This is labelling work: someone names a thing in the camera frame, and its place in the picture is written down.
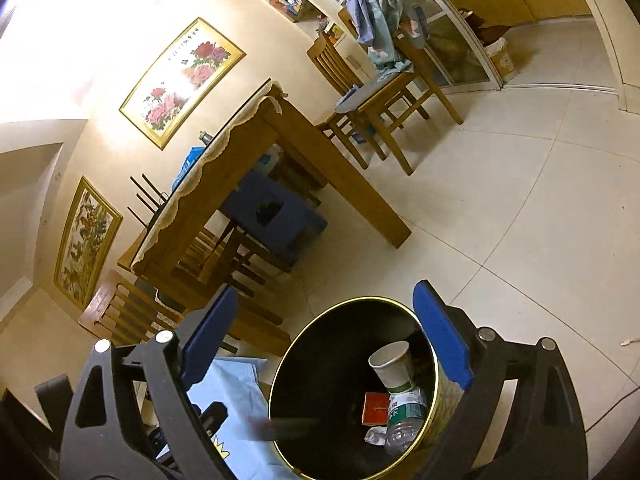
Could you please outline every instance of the blue stool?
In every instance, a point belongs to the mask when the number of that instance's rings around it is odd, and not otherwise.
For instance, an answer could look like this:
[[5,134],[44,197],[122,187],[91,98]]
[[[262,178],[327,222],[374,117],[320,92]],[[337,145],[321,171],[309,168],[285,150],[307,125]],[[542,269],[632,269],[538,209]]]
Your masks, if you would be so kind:
[[271,253],[293,265],[305,235],[320,234],[327,226],[324,217],[298,195],[251,170],[220,206]]

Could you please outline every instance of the red box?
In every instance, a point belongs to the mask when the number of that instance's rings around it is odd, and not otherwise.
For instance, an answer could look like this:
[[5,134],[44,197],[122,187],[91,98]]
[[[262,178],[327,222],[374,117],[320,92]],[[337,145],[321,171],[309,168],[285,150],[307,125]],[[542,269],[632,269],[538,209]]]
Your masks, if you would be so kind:
[[364,394],[362,424],[364,426],[386,426],[386,412],[389,409],[389,394],[367,392]]

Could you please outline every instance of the cable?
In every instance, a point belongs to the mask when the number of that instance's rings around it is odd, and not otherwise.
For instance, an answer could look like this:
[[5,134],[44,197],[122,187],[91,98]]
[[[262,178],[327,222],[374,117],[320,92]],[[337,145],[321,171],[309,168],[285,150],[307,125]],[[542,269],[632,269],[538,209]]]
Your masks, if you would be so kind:
[[613,406],[611,406],[606,412],[604,412],[604,415],[602,415],[598,420],[596,420],[593,424],[591,424],[587,431],[584,432],[584,434],[589,433],[593,427],[598,424],[603,418],[605,418],[607,415],[609,415],[609,413],[611,413],[613,411],[613,409],[620,404],[620,402],[622,402],[623,400],[625,400],[627,397],[632,396],[634,393],[636,393],[636,391],[640,390],[640,386],[638,386],[635,390],[632,390],[631,392],[629,392],[628,394],[626,394],[624,397],[622,397],[621,399],[618,400],[618,402],[616,402]]

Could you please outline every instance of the glass door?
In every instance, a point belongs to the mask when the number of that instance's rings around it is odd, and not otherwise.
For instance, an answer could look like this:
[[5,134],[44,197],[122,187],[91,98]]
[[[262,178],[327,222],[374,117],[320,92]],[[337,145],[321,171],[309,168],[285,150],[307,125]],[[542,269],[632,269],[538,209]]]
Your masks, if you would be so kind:
[[403,0],[422,9],[430,36],[425,50],[434,62],[433,76],[443,91],[498,89],[502,79],[476,35],[449,0]]

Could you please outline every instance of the peony painting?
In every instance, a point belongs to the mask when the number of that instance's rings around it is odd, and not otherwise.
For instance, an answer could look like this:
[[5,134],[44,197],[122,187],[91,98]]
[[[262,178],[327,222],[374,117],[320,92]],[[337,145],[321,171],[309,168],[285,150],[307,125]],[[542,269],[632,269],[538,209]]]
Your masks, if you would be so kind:
[[91,301],[120,222],[122,215],[82,177],[66,217],[53,280],[79,308]]
[[120,107],[158,148],[244,52],[202,18],[194,20],[156,59]]

